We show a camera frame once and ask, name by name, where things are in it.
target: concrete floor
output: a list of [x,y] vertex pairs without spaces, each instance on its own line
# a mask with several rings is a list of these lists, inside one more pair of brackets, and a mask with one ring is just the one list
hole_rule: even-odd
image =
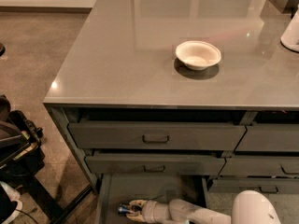
[[[60,136],[42,102],[88,14],[0,12],[0,42],[7,52],[0,58],[0,94],[13,110],[21,110],[44,129],[45,167],[36,177],[61,207],[66,207],[87,185],[87,180]],[[210,194],[211,208],[230,214],[234,194]],[[282,224],[298,223],[298,195],[268,195]],[[23,193],[23,211],[38,223],[47,216]],[[66,223],[94,223],[97,196],[93,193]],[[20,214],[14,223],[33,223]]]

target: small bowl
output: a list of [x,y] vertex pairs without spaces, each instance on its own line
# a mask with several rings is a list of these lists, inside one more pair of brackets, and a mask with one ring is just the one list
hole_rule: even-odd
[[221,52],[203,41],[187,41],[178,45],[176,55],[192,70],[204,70],[221,60]]

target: gray countertop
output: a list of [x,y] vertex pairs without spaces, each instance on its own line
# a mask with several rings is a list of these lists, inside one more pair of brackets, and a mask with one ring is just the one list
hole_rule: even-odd
[[[267,0],[97,0],[45,105],[299,108],[299,53],[280,37],[291,21]],[[219,64],[189,70],[178,44],[207,41]]]

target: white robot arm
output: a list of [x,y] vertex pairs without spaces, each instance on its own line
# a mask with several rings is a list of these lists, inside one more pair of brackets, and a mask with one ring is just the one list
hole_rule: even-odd
[[126,208],[127,217],[146,223],[280,224],[273,205],[262,194],[251,190],[243,191],[236,196],[232,217],[181,199],[175,199],[169,204],[151,200],[131,201],[130,208]]

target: cabinet drawer front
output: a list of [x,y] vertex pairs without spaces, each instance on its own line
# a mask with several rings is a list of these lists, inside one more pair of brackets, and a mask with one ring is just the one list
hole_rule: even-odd
[[220,178],[213,180],[211,192],[239,193],[253,189],[263,194],[295,194],[299,193],[298,179],[277,178]]
[[299,125],[256,125],[247,129],[236,151],[299,151]]
[[221,175],[299,176],[299,158],[234,157],[226,160]]
[[217,175],[224,159],[203,155],[97,154],[86,157],[95,174]]
[[173,199],[196,201],[195,187],[188,176],[166,175],[104,175],[97,205],[95,223],[134,224],[117,214],[120,203],[151,200],[169,203]]
[[69,125],[80,148],[234,150],[245,132],[225,124],[88,122]]

